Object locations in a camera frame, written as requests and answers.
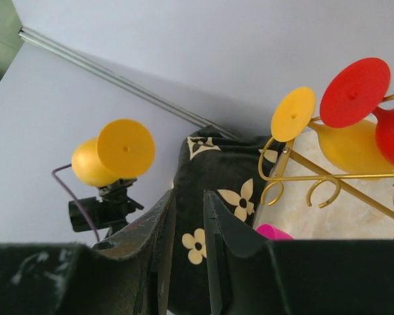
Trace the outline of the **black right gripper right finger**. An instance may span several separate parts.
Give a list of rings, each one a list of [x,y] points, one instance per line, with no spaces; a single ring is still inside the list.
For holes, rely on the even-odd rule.
[[[394,314],[394,241],[269,240],[204,215],[213,314]]]

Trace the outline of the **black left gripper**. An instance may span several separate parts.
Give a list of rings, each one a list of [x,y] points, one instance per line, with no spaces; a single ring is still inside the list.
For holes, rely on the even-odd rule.
[[[99,187],[98,194],[104,199],[115,198],[118,195],[127,195],[127,189],[137,182],[136,178],[131,179],[119,179],[116,182],[107,186]]]

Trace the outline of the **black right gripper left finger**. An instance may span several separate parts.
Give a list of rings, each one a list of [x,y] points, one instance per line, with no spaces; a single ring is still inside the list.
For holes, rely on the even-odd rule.
[[[92,247],[0,243],[0,314],[165,314],[175,215],[169,190]]]

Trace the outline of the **orange plastic wine glass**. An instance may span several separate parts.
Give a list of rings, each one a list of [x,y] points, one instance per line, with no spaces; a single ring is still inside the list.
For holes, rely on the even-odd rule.
[[[312,120],[316,96],[308,87],[298,87],[277,106],[271,121],[271,134],[280,142],[297,138],[309,127],[318,137],[324,157],[345,179],[378,179],[394,172],[376,144],[376,124],[362,120],[354,125],[333,128]]]
[[[154,139],[144,125],[132,119],[117,119],[97,137],[80,144],[72,154],[71,165],[82,183],[103,187],[145,174],[155,154]]]

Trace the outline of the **pink plastic wine glass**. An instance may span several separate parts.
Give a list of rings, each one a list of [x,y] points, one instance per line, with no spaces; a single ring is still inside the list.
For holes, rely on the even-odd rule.
[[[292,240],[293,237],[286,232],[270,225],[262,224],[255,229],[259,234],[269,240]]]

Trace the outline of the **red plastic wine glass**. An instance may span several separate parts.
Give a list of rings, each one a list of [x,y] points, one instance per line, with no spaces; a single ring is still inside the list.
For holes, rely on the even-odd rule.
[[[325,90],[320,102],[320,117],[329,127],[343,128],[373,114],[377,118],[375,140],[378,149],[394,166],[394,109],[380,108],[390,81],[390,68],[380,58],[368,57],[350,64]]]

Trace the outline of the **black floral blanket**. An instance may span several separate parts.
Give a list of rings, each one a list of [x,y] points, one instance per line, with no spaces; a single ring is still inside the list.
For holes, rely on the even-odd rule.
[[[251,226],[268,175],[284,144],[267,136],[233,139],[213,126],[187,136],[173,179],[177,211],[168,310],[210,314],[208,254],[204,215],[207,206]]]

